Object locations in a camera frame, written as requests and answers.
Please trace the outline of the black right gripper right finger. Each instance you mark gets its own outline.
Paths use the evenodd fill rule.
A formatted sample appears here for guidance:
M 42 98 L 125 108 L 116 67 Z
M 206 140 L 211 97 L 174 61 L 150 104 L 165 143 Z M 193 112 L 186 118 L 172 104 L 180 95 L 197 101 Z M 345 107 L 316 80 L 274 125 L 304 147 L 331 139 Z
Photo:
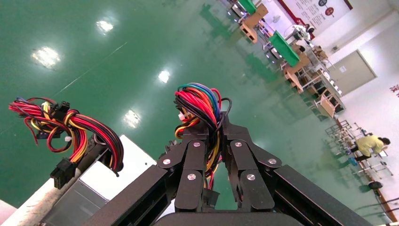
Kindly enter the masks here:
M 252 141 L 223 117 L 223 162 L 238 208 L 282 216 L 285 226 L 367 226 L 369 222 Z

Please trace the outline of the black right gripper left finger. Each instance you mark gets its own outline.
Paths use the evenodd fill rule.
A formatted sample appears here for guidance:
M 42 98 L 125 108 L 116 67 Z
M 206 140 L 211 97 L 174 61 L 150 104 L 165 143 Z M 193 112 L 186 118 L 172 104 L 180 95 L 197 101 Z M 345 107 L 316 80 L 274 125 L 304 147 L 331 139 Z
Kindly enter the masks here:
M 200 212 L 210 130 L 199 123 L 184 130 L 138 178 L 91 216 L 86 226 L 152 226 L 175 202 L 177 212 Z

